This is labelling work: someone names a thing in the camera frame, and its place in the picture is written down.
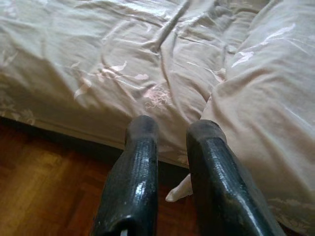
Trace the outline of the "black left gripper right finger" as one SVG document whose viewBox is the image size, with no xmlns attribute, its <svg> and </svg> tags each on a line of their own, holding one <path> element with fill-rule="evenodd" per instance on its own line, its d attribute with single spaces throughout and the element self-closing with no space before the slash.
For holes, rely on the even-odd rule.
<svg viewBox="0 0 315 236">
<path fill-rule="evenodd" d="M 187 154 L 202 236 L 285 235 L 215 122 L 202 119 L 190 125 Z"/>
</svg>

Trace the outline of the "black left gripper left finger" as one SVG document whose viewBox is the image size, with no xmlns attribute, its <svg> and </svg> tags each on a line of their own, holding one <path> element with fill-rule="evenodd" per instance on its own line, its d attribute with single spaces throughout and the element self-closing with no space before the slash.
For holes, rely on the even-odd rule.
<svg viewBox="0 0 315 236">
<path fill-rule="evenodd" d="M 154 236 L 158 214 L 158 125 L 138 116 L 101 195 L 94 236 Z"/>
</svg>

